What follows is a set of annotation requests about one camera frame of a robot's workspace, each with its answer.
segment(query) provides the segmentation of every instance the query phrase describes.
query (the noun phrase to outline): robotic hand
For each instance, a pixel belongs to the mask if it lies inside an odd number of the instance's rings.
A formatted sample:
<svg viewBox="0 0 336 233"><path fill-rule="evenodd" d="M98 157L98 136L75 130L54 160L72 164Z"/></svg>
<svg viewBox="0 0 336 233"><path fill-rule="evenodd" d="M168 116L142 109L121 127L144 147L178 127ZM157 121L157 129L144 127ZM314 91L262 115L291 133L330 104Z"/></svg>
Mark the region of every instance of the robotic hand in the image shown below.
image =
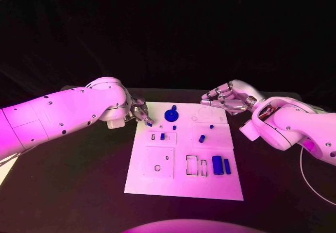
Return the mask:
<svg viewBox="0 0 336 233"><path fill-rule="evenodd" d="M261 137L279 150L298 143L317 159L336 166L336 113L318 114L310 105L288 97L266 99L240 80L209 91L200 104L232 115L248 110L252 117L239 130L251 141Z"/></svg>
<svg viewBox="0 0 336 233"><path fill-rule="evenodd" d="M0 160L88 127L99 119L109 129L135 118L151 126L145 101L131 98L118 79L102 77L0 110Z"/></svg>

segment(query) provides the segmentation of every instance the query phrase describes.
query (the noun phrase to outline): table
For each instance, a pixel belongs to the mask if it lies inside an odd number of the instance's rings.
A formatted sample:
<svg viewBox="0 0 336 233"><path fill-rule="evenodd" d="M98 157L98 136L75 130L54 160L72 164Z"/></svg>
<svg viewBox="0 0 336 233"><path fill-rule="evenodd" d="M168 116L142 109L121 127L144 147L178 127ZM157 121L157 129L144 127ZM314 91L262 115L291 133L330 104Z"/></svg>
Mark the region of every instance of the table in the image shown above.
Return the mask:
<svg viewBox="0 0 336 233"><path fill-rule="evenodd" d="M137 89L147 101L199 103L203 90ZM265 93L300 97L294 93ZM18 157L0 186L0 231L121 232L178 218L239 224L265 232L330 232L336 207L307 187L300 146L275 150L251 142L239 126L251 113L227 115L243 201L124 194L137 123L88 128L39 145ZM302 154L311 186L336 201L336 167Z"/></svg>

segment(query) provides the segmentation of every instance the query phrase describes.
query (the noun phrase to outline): black backdrop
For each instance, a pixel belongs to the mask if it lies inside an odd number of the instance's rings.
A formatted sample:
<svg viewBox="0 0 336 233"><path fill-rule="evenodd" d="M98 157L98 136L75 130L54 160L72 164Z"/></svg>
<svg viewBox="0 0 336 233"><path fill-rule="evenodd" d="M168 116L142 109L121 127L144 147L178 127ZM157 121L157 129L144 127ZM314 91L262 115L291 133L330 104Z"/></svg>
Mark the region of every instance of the black backdrop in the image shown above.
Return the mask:
<svg viewBox="0 0 336 233"><path fill-rule="evenodd" d="M292 2L1 0L0 105L114 76L177 89L240 79L334 109L334 8Z"/></svg>

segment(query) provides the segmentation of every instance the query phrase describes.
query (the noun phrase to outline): circular hole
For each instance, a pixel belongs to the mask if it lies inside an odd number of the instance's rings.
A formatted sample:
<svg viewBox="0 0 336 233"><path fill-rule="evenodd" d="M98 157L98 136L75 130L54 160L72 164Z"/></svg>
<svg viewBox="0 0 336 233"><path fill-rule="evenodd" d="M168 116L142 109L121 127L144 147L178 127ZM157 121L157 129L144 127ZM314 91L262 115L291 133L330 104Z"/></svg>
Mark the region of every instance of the circular hole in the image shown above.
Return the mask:
<svg viewBox="0 0 336 233"><path fill-rule="evenodd" d="M155 171L160 171L160 170L161 170L160 165L155 165L154 170L155 170Z"/></svg>

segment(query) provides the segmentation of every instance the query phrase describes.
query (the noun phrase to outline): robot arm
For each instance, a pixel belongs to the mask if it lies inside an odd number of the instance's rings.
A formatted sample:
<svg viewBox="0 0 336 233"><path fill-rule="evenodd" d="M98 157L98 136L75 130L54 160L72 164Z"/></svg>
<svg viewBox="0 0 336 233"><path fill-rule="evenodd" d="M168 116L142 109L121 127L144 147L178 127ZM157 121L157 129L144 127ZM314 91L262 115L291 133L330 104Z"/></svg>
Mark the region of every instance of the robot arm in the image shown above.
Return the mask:
<svg viewBox="0 0 336 233"><path fill-rule="evenodd" d="M151 126L145 102L132 99L118 79L102 77L85 87L44 95L0 110L0 160L88 127L99 119L109 129L125 121Z"/></svg>
<svg viewBox="0 0 336 233"><path fill-rule="evenodd" d="M209 91L200 104L220 107L232 115L248 110L252 117L239 130L249 140L261 137L279 150L298 143L317 159L336 165L336 113L318 114L310 105L291 98L265 99L240 80Z"/></svg>

